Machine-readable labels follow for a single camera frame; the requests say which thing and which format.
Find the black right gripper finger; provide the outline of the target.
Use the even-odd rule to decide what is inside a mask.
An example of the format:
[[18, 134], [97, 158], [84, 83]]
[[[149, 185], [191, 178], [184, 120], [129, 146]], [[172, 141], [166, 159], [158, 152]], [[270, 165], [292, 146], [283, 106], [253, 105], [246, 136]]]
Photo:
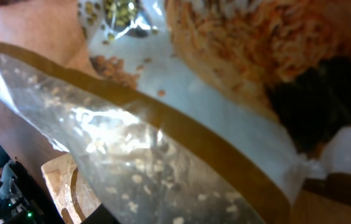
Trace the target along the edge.
[[101, 204], [82, 221], [82, 224], [120, 224], [120, 222]]

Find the beige clear pouch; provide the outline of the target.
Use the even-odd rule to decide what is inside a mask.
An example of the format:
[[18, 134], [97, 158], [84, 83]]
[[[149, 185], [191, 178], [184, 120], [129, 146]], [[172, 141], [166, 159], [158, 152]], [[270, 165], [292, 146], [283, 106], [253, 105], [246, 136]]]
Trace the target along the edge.
[[351, 205], [351, 1], [0, 1], [0, 101], [121, 223]]

